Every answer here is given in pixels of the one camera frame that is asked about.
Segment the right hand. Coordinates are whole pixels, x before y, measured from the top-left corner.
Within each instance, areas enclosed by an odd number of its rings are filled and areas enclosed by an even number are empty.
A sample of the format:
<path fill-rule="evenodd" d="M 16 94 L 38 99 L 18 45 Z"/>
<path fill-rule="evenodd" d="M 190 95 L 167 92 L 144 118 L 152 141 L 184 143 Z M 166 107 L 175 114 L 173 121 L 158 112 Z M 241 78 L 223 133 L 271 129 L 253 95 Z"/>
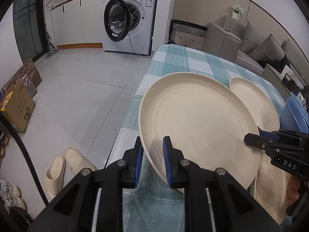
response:
<path fill-rule="evenodd" d="M 289 205 L 292 205 L 300 198 L 299 189 L 301 187 L 301 182 L 299 178 L 294 175 L 290 175 L 290 179 L 288 182 L 287 190 L 286 190 L 286 201 Z"/>

